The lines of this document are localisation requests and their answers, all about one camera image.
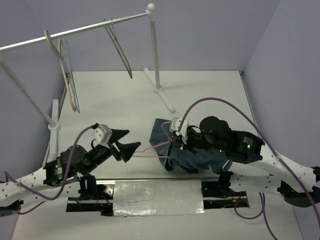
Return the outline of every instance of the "white wall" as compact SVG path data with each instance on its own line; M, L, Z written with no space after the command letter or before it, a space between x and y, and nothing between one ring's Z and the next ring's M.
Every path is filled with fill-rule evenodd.
M279 152L320 165L320 1L281 0L244 71L258 125ZM294 208L305 240L319 238L312 207Z

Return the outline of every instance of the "white pole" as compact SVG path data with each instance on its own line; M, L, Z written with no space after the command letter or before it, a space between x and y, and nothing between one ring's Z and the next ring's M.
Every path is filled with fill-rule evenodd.
M153 3L148 4L147 15L150 19L151 27L151 40L153 49L153 64L154 64L154 75L155 75L155 90L162 90L160 85L160 74L159 74L159 57L158 57L158 45L157 45L157 32L156 32L156 18L155 18L155 5Z
M37 102L37 100L32 96L31 92L24 86L22 81L18 76L12 71L12 69L7 65L4 58L0 55L0 67L9 75L9 77L14 81L14 83L19 87L23 94L28 98L32 105L38 110L38 112L48 121L49 125L54 128L57 123L54 122L51 117L46 113L42 106Z

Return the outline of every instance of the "wooden hanger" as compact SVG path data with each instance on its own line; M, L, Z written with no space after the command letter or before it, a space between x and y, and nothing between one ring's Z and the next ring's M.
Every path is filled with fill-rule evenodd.
M78 98L77 98L77 92L76 92L76 87L75 87L75 82L74 82L74 76L73 76L73 73L71 70L71 65L70 65L70 61L69 61L69 54L67 52L64 53L64 56L65 56L65 61L66 61L66 65L67 65L66 67L68 69L69 75L67 74L67 71L65 69L64 59L62 56L62 49L64 47L63 41L61 38L59 38L58 49L56 49L56 47L52 43L52 40L50 38L50 33L48 30L44 30L44 35L45 35L46 41L48 42L51 50L55 53L55 55L58 57L58 59L60 61L60 66L61 66L63 79L64 79L64 83L65 83L65 88L66 88L66 92L67 92L67 95L68 95L68 98L69 98L69 101L71 104L71 108L74 112L75 111L80 112Z
M129 64L129 61L124 53L124 51L122 50L122 47L120 46L120 43L118 42L116 33L115 33L115 29L114 29L114 25L112 24L112 28L110 26L106 26L105 27L106 32L108 33L113 45L115 46L116 51L118 52L125 69L127 70L129 77L132 79L132 70Z

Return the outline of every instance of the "pink wire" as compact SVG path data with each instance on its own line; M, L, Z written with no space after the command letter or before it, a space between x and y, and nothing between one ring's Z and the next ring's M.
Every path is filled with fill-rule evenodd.
M165 130L164 125L171 124L171 121L166 121L162 123L161 128L164 131L165 135L168 137L168 140L172 141L171 137L169 136L169 133Z
M169 140L168 140L168 141L166 141L166 142L160 143L160 144L158 144L158 145L155 145L155 146L152 146L152 147L146 148L146 149L145 149L145 150L143 150L143 151L135 151L135 153L144 153L144 152L145 152L145 151L147 151L147 150L154 149L154 148L156 148L156 147L160 147L160 146L166 145L166 144L168 144L168 143L170 143L170 141L169 141Z
M169 133L164 128L164 125L166 125L166 124L171 124L171 121L166 121L166 122L161 124L161 128L162 128L163 132L165 133L165 135L168 137L168 141L160 143L160 144L152 146L152 147L149 147L149 148L146 148L143 151L135 151L135 153L144 153L147 150L154 149L154 148L157 148L157 147L160 147L160 146L163 146L163 145L166 145L166 144L170 143L172 141L172 138L170 137ZM136 157L136 158L157 158L157 159L168 159L169 158L168 156L132 156L132 157Z

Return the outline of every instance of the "cable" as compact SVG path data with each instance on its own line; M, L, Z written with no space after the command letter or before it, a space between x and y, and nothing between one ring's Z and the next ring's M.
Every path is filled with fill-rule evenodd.
M260 200L261 202L264 202L264 206L262 208L263 210L263 219L264 219L264 222L265 222L265 225L266 225L266 228L268 229L269 233L271 234L271 236L273 237L274 240L278 240L278 238L276 238L276 236L274 235L274 233L272 232L270 226L269 226L269 223L268 223L268 220L267 220L267 215L266 215L266 209L265 209L265 206L266 206L266 196L264 193L260 193L259 192L259 195L260 195Z
M97 211L97 205L99 201L99 192L97 193L96 202L95 202L95 210Z
M108 201L108 199L104 196L104 194L102 192L100 192L101 196L104 198L104 200L106 200L106 202L108 203L108 205L111 205L111 203Z
M160 146L166 145L166 144L168 144L168 143L170 143L170 141L166 141L166 142L160 143L160 144L158 144L158 145L155 145L155 146L152 146L152 147L146 148L146 149L145 149L145 150L143 150L143 151L135 151L135 153L144 153L144 152L145 152L145 151L147 151L147 150L154 149L154 148L157 148L157 147L160 147Z
M162 128L162 130L164 131L165 135L168 137L168 139L169 139L170 141L172 141L172 138L170 137L169 133L168 133L168 132L165 130L165 128L164 128L164 125L166 125L166 124L171 124L171 121L166 121L166 122L162 123L162 124L161 124L161 128Z
M171 121L166 121L161 124L161 128L162 128L163 132L165 133L165 135L168 137L168 141L160 143L160 144L152 146L152 147L149 147L149 148L146 148L143 151L135 151L134 153L144 153L147 150L154 149L154 148L157 148L157 147L160 147L160 146L163 146L163 145L170 143L172 141L172 138L169 136L168 132L164 129L164 125L170 124L170 123L171 123ZM161 159L169 158L168 156L132 156L132 157L136 157L136 158L161 158Z
M202 99L199 99L198 101L194 102L185 112L182 120L181 120L181 123L180 123L180 126L178 128L178 132L181 131L181 127L188 115L188 113L190 112L190 110L197 104L203 102L203 101L208 101L208 100L212 100L212 101L218 101L218 102L222 102L222 103L225 103L227 105L229 105L230 107L234 108L238 113L240 113L253 127L254 129L260 134L261 138L265 141L265 143L267 144L267 146L270 148L271 152L273 153L273 155L275 157L278 156L278 153L276 152L276 150L273 148L273 146L271 145L271 143L269 142L269 140L266 138L266 136L262 133L262 131L256 126L256 124L244 113L242 112L239 108L237 108L235 105L233 105L232 103L224 100L224 99L221 99L221 98L217 98L217 97L205 97L205 98L202 98ZM308 197L312 207L313 207L313 210L314 210L314 213L316 215L316 218L317 218L317 221L318 221L318 224L319 224L319 228L320 228L320 213L317 209L317 206L313 200L313 198L311 197L310 193L308 192L307 188L305 187L305 185L302 183L302 181L299 179L299 177L295 174L294 171L292 171L292 169L282 160L281 157L278 158L279 162L289 171L289 173L291 173L291 175L295 178L295 180L299 183L299 185L301 186L301 188L303 189L303 191L305 192L306 196Z
M263 195L263 198L261 199L261 205L262 205L262 209L261 211L256 215L256 216L242 216L240 213L238 213L237 211L237 206L239 203L241 202L244 202L246 201L246 199L240 199L239 201L237 201L234 205L234 212L242 219L247 219L247 220L253 220L253 219L257 219L258 217L261 216L261 214L264 213L264 209L265 209L265 206L266 206L266 198L265 198L265 195Z
M31 193L33 193L33 194L35 194L35 195L38 195L39 197L42 197L42 198L44 198L44 199L46 199L46 200L48 200L48 201L56 200L56 199L61 195L61 193L63 192L63 190L64 190L64 188L65 188L65 185L66 185L66 183L67 183L67 178L68 178L68 173L69 173L69 170L70 170L71 162L72 162L72 160L73 160L73 156L74 156L74 153L75 153L75 149L76 149L76 147L77 147L77 143L78 143L80 137L81 137L86 131L88 131L89 129L92 129L92 128L94 128L94 127L95 127L95 126L92 125L92 126L89 126L89 127L85 128L82 132L80 132L80 134L79 134L79 135L77 136L77 138L75 139L74 144L73 144L73 146L72 146L72 148L71 148L70 154L69 154L69 156L68 156L68 162L67 162L66 167L65 167L65 172L64 172L64 176L63 176L63 181L62 181L62 184L61 184L61 188L60 188L60 190L59 190L59 192L57 193L56 196L54 196L54 197L46 196L46 195L44 195L44 194L42 194L42 193L40 193L40 192L38 192L38 191L36 191L36 190L33 190L33 189L30 188L30 187L24 185L23 183L19 183L19 186L21 186L22 188L28 190L29 192L31 192ZM8 179L10 179L10 180L11 180L12 182L14 182L14 183L17 183L17 181L16 181L12 176L10 176L10 174L9 174L7 171L5 171L4 173L5 173L5 175L8 177Z
M95 146L94 146L94 141L95 141L95 140L96 140L96 139L93 139L93 140L91 141L91 143L90 143L90 146L91 146L92 149L95 148Z
M239 202L241 200L242 192L240 191L239 193L240 193L240 196L236 199L235 199L235 194L232 193L232 201L234 201L234 203Z
M28 211L25 211L25 212L17 212L18 215L25 215L25 214L28 214L30 212L32 212L33 210L35 210L37 207L40 207L42 204L44 204L45 201L42 201L40 203L38 203L37 205L35 205L33 208L29 209Z

